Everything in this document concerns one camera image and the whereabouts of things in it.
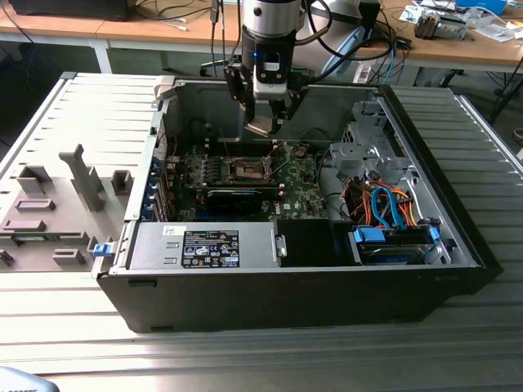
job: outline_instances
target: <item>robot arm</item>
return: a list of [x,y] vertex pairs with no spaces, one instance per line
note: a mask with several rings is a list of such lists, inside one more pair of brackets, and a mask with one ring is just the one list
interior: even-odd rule
[[[245,0],[243,10],[242,64],[239,69],[226,67],[226,81],[232,99],[245,111],[246,128],[269,136],[292,118],[306,94],[308,77],[291,71],[294,47],[302,44],[296,33],[303,26],[305,13],[301,0]],[[287,97],[289,107],[284,101]],[[255,117],[256,100],[269,101],[272,118]]]
[[[309,14],[312,32],[306,38],[297,39],[297,32],[302,28],[306,16],[302,1]],[[242,63],[239,68],[227,66],[225,77],[232,99],[237,100],[245,112],[245,127],[249,131],[265,137],[275,134],[283,121],[290,120],[296,113],[307,94],[309,84],[321,80],[335,69],[345,69],[348,66],[351,51],[360,47],[369,37],[379,12],[378,0],[318,1],[320,6],[315,7],[316,13],[327,17],[328,23],[316,30],[312,24],[314,0],[244,0]],[[359,3],[359,9],[353,2]],[[336,11],[332,13],[330,7],[334,7]],[[354,10],[359,14],[357,18],[346,15]],[[358,20],[360,27],[353,29],[348,36],[342,36],[337,57],[324,66],[320,77],[312,78],[309,73],[292,71],[294,48],[309,44],[327,33],[333,19],[349,25],[353,22],[347,20]],[[311,51],[311,56],[315,55],[313,49],[307,51]],[[290,101],[289,106],[285,104],[286,99]],[[255,115],[256,100],[269,102],[272,118]]]

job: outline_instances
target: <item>black cable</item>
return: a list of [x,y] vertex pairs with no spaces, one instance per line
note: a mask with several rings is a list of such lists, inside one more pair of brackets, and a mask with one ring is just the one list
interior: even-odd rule
[[232,48],[232,53],[230,54],[229,65],[231,65],[235,59],[235,52],[236,52],[236,49],[238,49],[239,40],[241,39],[241,36],[242,36],[242,16],[240,15],[239,8],[240,8],[240,0],[236,0],[236,9],[238,12],[238,37],[236,38],[235,47]]
[[0,138],[0,143],[2,143],[3,145],[6,145],[7,147],[12,147],[13,145],[10,145],[9,143],[7,143],[6,141],[4,141],[3,139]]
[[2,9],[3,9],[3,13],[6,14],[6,17],[8,20],[11,21],[12,24],[15,25],[15,27],[24,35],[24,37],[26,37],[28,39],[29,42],[31,42],[32,44],[34,44],[34,41],[31,39],[31,37],[29,35],[27,35],[25,33],[24,30],[22,30],[22,28],[13,20],[13,18],[11,18],[11,16],[7,13],[7,10],[6,10],[6,5],[3,3],[4,0],[0,0],[0,5],[2,6]]
[[[405,53],[405,49],[403,49],[403,48],[401,49],[401,51],[403,52],[403,59],[401,59],[400,63],[398,63],[398,64],[396,64],[396,65],[394,65],[394,66],[392,67],[392,69],[396,69],[396,68],[398,68],[398,67],[400,67],[400,69],[397,70],[395,73],[392,73],[392,74],[389,76],[389,79],[391,79],[391,78],[394,78],[396,75],[399,74],[398,79],[397,79],[397,81],[396,81],[396,84],[400,81],[401,74],[403,73],[403,71],[404,71],[404,69],[405,69],[405,59],[409,56],[409,53],[410,53],[410,51],[407,51],[407,52]],[[377,81],[377,83],[379,83],[379,79],[380,79],[380,78],[385,78],[385,77],[386,77],[386,75],[385,75],[384,73],[381,73],[381,72],[380,72],[381,69],[382,69],[382,67],[383,67],[383,65],[385,64],[385,60],[386,60],[386,59],[387,59],[387,58],[383,59],[382,64],[380,65],[380,67],[378,68],[377,71],[374,72],[373,70],[371,70],[371,72],[373,73],[373,76],[372,76],[371,79],[367,82],[368,84],[370,84],[370,83],[374,80],[374,78],[376,78],[376,77],[378,77],[378,81]]]
[[407,56],[409,55],[410,51],[407,51],[405,53],[405,49],[401,49],[401,52],[403,53],[403,60],[401,61],[403,64],[401,65],[400,74],[398,75],[398,78],[396,79],[396,85],[400,82],[401,75],[403,74],[403,71],[405,70],[405,60],[407,59]]
[[307,133],[309,133],[310,131],[318,131],[319,133],[321,133],[323,136],[325,136],[327,139],[329,139],[331,142],[334,143],[334,139],[329,136],[329,134],[324,131],[323,129],[321,128],[318,128],[318,127],[312,127],[312,128],[307,128],[305,131],[302,132],[302,135],[300,136],[300,141],[303,142],[303,136],[305,136]]
[[[3,13],[6,15],[7,19],[11,21],[11,23],[18,29],[18,31],[20,31],[24,37],[27,38],[27,40],[32,43],[35,47],[35,50],[34,50],[34,53],[33,53],[33,56],[36,54],[36,44],[34,43],[34,41],[31,39],[31,37],[13,20],[13,18],[11,18],[11,16],[9,15],[9,13],[7,12],[6,10],[6,6],[5,4],[3,3],[4,0],[0,0],[0,6],[2,7],[2,10],[3,10]],[[43,58],[45,58],[53,67],[56,68],[56,70],[58,70],[58,72],[62,72],[61,68],[56,65],[56,63],[48,56],[44,55],[43,53],[40,53],[42,55]]]
[[[173,8],[179,8],[179,7],[187,7],[187,5],[183,5],[183,6],[172,6],[172,7],[167,7],[168,9],[173,9]],[[200,8],[198,10],[195,10],[195,11],[192,11],[192,12],[187,12],[186,14],[183,14],[183,15],[176,15],[176,16],[169,16],[169,17],[158,17],[158,18],[151,18],[150,16],[147,16],[145,14],[142,14],[140,11],[139,11],[139,8],[136,7],[135,8],[135,11],[136,13],[141,16],[142,18],[144,19],[147,19],[147,20],[172,20],[172,19],[178,19],[178,18],[184,18],[186,16],[190,16],[190,15],[193,15],[193,14],[197,14],[198,12],[204,12],[204,11],[209,11],[211,9],[211,7],[205,7],[205,8]]]
[[212,57],[212,69],[214,70],[214,77],[217,78],[216,63],[214,62],[214,33],[216,32],[216,23],[212,24],[211,28],[211,57]]
[[492,108],[492,114],[490,116],[490,121],[493,123],[496,118],[499,116],[499,114],[501,113],[501,111],[503,110],[503,108],[505,107],[505,105],[508,103],[508,101],[510,100],[510,98],[512,98],[512,94],[515,93],[516,91],[516,88],[517,86],[520,84],[520,81],[523,80],[523,76],[521,77],[520,81],[518,81],[516,83],[515,86],[512,87],[512,89],[509,91],[507,97],[504,96],[504,93],[505,93],[505,90],[507,90],[507,87],[508,85],[512,82],[512,80],[514,79],[514,77],[516,76],[517,74],[517,71],[519,70],[519,68],[521,67],[521,64],[523,63],[523,56],[521,56],[519,62],[517,63],[517,67],[514,69],[514,72],[512,72],[512,75],[511,77],[508,79],[507,81],[507,84],[505,85],[505,87],[501,90],[501,92],[499,93],[499,96],[498,96],[498,99],[496,100],[496,102],[494,103],[494,107]]
[[[305,0],[304,1],[305,3],[305,12],[307,13],[307,17],[309,18],[309,25],[311,25],[311,29],[312,29],[312,33],[313,34],[316,34],[318,33],[318,30],[316,29],[316,26],[314,24],[314,19],[312,17],[312,10],[311,10],[311,4],[309,4],[308,0]],[[327,22],[329,28],[330,28],[330,24],[332,24],[332,18],[333,18],[333,14],[332,12],[330,11],[330,8],[329,6],[327,6],[327,4],[325,4],[325,2],[323,0],[320,1],[320,4],[322,6],[324,6],[325,10],[327,11],[327,13],[329,14],[329,22]],[[323,39],[321,39],[321,37],[318,37],[318,42],[320,43],[320,45],[323,47],[323,49],[325,49],[326,51],[328,51],[331,55],[334,55],[336,57],[342,57],[342,54],[341,53],[338,53],[337,51],[335,51],[334,49],[332,49],[329,45],[327,45],[325,43],[325,41]]]
[[501,83],[499,83],[496,79],[493,78],[493,75],[490,72],[486,72],[487,76],[492,80],[494,83],[496,83],[501,88],[505,88],[505,86]]
[[156,12],[158,13],[158,16],[161,17],[165,11],[169,11],[169,10],[174,10],[174,9],[177,9],[177,8],[184,8],[184,7],[189,7],[191,6],[196,0],[190,0],[187,4],[181,4],[180,6],[168,6],[168,7],[164,7],[162,8],[161,10],[159,10],[157,7],[156,7]]

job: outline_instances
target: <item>cable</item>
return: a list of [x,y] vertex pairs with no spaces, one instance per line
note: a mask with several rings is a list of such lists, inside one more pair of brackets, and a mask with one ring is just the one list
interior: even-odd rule
[[327,196],[323,196],[323,193],[321,192],[321,187],[320,187],[320,174],[321,174],[321,169],[323,168],[324,166],[324,163],[325,163],[325,158],[327,158],[327,155],[330,154],[330,149],[327,149],[324,153],[324,156],[321,158],[321,162],[320,162],[320,167],[318,169],[318,176],[316,178],[316,186],[318,187],[318,194],[320,194],[320,198],[322,198],[324,201],[325,201],[325,204],[327,204],[329,207],[333,208],[334,210],[337,211],[337,213],[339,214],[340,218],[342,218],[343,220],[343,216],[342,216],[342,212],[340,212],[339,208],[336,208],[335,206],[333,206],[331,203],[329,203],[329,201],[327,200],[327,198],[329,196],[332,196],[331,194],[327,195]]
[[9,143],[7,143],[6,141],[4,141],[4,139],[0,139],[0,143],[2,143],[3,145],[6,145],[7,147],[13,146],[13,145],[10,145]]
[[[329,6],[323,0],[318,0],[318,1],[325,8],[325,10],[327,11],[327,13],[329,15],[329,21],[327,22],[327,26],[326,26],[327,30],[329,30],[331,24],[333,23],[333,13],[330,11]],[[305,3],[305,12],[307,14],[307,17],[309,18],[309,24],[311,25],[312,33],[313,33],[313,35],[315,35],[318,33],[318,30],[316,29],[316,26],[314,24],[314,19],[312,17],[311,5],[309,4],[308,0],[305,0],[304,3]],[[325,43],[325,41],[323,39],[321,39],[321,36],[319,36],[317,39],[318,39],[318,42],[320,43],[320,45],[323,47],[323,49],[325,49],[332,55],[335,55],[337,57],[342,57],[342,54],[338,53],[337,51],[335,51],[334,49],[329,47]]]
[[380,221],[381,223],[383,223],[383,225],[387,228],[387,229],[390,229],[391,226],[388,224],[388,222],[386,220],[384,220],[383,218],[381,218],[381,216],[379,215],[379,212],[378,212],[378,206],[376,205],[376,202],[378,200],[378,195],[381,191],[385,191],[385,193],[387,194],[388,198],[389,198],[389,202],[391,204],[391,213],[392,213],[392,218],[394,219],[394,223],[396,224],[396,226],[398,226],[400,229],[402,230],[405,230],[407,229],[407,226],[405,225],[405,223],[401,220],[401,216],[398,214],[398,210],[396,208],[396,198],[394,197],[394,194],[386,187],[384,186],[378,186],[374,191],[373,191],[373,197],[371,199],[371,206],[372,206],[372,209],[373,209],[373,215],[374,217]]
[[[30,64],[33,63],[33,56],[36,54],[37,52],[37,49],[36,49],[36,44],[34,43],[34,41],[31,39],[31,37],[13,20],[13,18],[11,18],[11,16],[9,15],[9,13],[7,12],[6,10],[6,5],[4,4],[4,0],[0,0],[0,7],[2,7],[2,10],[3,10],[3,13],[6,15],[7,19],[11,21],[11,23],[18,29],[18,31],[20,31],[24,37],[27,38],[27,40],[32,43],[33,45],[35,45],[35,50],[34,50],[34,53],[32,54],[32,57],[31,57],[31,60],[30,60]],[[56,63],[48,56],[44,55],[43,53],[40,53],[42,55],[43,58],[45,58],[53,67],[56,68],[56,70],[58,70],[58,72],[62,72],[61,68],[56,65]]]
[[232,48],[232,53],[230,54],[229,65],[231,65],[235,59],[235,52],[236,52],[236,49],[238,49],[239,40],[241,39],[241,36],[242,36],[242,16],[240,15],[239,8],[240,8],[240,0],[236,0],[236,9],[237,9],[237,13],[238,13],[238,37],[236,38],[235,47]]
[[11,23],[27,38],[27,40],[31,43],[34,43],[34,41],[31,39],[31,37],[29,35],[27,35],[25,33],[24,30],[22,30],[22,28],[13,20],[13,18],[11,18],[11,16],[7,13],[7,10],[6,10],[6,5],[3,3],[4,0],[0,0],[0,5],[2,6],[2,9],[3,9],[3,13],[6,14],[6,17],[8,20],[11,21]]
[[216,23],[212,24],[211,28],[211,57],[212,57],[212,70],[214,71],[214,77],[217,78],[216,63],[214,58],[214,33],[216,32]]
[[221,53],[223,55],[223,68],[226,66],[226,12],[223,9],[223,0],[220,0],[221,8]]
[[511,90],[509,91],[509,93],[507,94],[507,97],[504,96],[504,93],[505,93],[505,90],[507,90],[507,87],[508,85],[512,82],[512,80],[514,79],[514,77],[516,76],[517,74],[517,71],[519,70],[519,68],[521,67],[521,64],[523,63],[523,56],[521,56],[519,62],[517,63],[517,67],[514,69],[514,72],[512,72],[512,75],[510,76],[510,78],[508,79],[507,81],[507,85],[501,90],[501,92],[499,93],[498,95],[498,99],[496,100],[496,102],[494,103],[494,107],[492,108],[492,114],[490,116],[490,122],[493,123],[496,118],[499,116],[499,114],[501,113],[501,111],[503,110],[504,106],[508,103],[508,100],[510,99],[510,97],[512,97],[512,94],[516,91],[516,89],[518,88],[518,83],[516,83],[515,86],[513,86],[511,88]]
[[490,78],[490,80],[492,80],[494,83],[496,83],[498,86],[500,86],[501,88],[505,88],[505,85],[504,84],[500,84],[496,79],[493,78],[493,74],[491,74],[490,72],[486,72],[487,76]]
[[523,143],[523,128],[516,128],[512,131],[512,139],[514,139],[518,145],[521,145]]
[[305,131],[303,131],[302,135],[300,136],[300,142],[304,141],[303,136],[305,136],[310,131],[318,131],[319,133],[321,133],[323,136],[325,136],[327,139],[329,139],[330,141],[332,141],[334,143],[334,139],[331,136],[329,136],[329,134],[327,134],[326,131],[324,131],[323,129],[318,128],[318,127],[307,128]]
[[391,76],[392,66],[394,65],[394,54],[395,54],[395,52],[396,52],[396,50],[393,47],[392,51],[391,51],[391,64],[389,65],[389,70],[387,72],[387,76],[383,79],[382,84],[387,83],[387,80],[389,80],[389,77]]
[[211,9],[211,7],[205,7],[205,8],[199,8],[198,10],[194,10],[194,11],[191,11],[191,12],[187,12],[183,15],[177,15],[177,16],[169,16],[169,17],[163,17],[162,14],[165,12],[165,11],[168,11],[168,10],[171,10],[171,9],[175,9],[175,8],[182,8],[182,7],[188,7],[189,5],[191,5],[195,0],[191,0],[190,2],[188,2],[187,4],[182,4],[180,6],[170,6],[170,7],[165,7],[164,9],[160,10],[160,13],[159,15],[156,17],[156,18],[151,18],[150,16],[147,16],[143,13],[140,12],[140,6],[142,4],[144,4],[145,2],[141,2],[139,4],[136,4],[135,6],[135,11],[136,13],[141,16],[142,18],[144,19],[147,19],[147,20],[172,20],[172,19],[179,19],[179,18],[183,18],[185,16],[190,16],[190,15],[193,15],[193,14],[197,14],[198,12],[206,12],[206,11],[209,11]]

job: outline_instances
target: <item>sticker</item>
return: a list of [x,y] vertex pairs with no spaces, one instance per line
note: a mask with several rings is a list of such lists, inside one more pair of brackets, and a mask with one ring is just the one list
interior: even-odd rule
[[163,235],[183,235],[187,226],[164,226]]
[[195,247],[184,247],[183,248],[183,254],[185,256],[193,256],[195,252]]
[[184,268],[238,268],[239,232],[185,231],[183,255],[181,266]]

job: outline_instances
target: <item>white cable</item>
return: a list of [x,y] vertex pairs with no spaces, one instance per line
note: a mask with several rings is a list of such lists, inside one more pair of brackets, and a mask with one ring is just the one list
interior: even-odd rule
[[516,140],[523,141],[523,128],[516,128],[514,131],[512,131],[512,136]]
[[506,25],[507,24],[507,21],[504,20],[503,18],[500,18],[499,16],[497,16],[496,14],[494,14],[491,10],[488,10],[486,8],[483,8],[483,7],[470,7],[469,10],[480,10],[480,11],[484,11],[484,12],[487,12],[489,14],[491,14],[494,18],[496,18],[497,20],[501,21],[503,23],[503,25]]
[[171,26],[171,27],[176,27],[177,29],[181,30],[181,31],[189,31],[189,28],[185,27],[185,26],[180,26],[178,24],[172,24],[170,22],[167,22],[166,20],[161,20],[161,22],[163,24],[166,24],[167,26]]

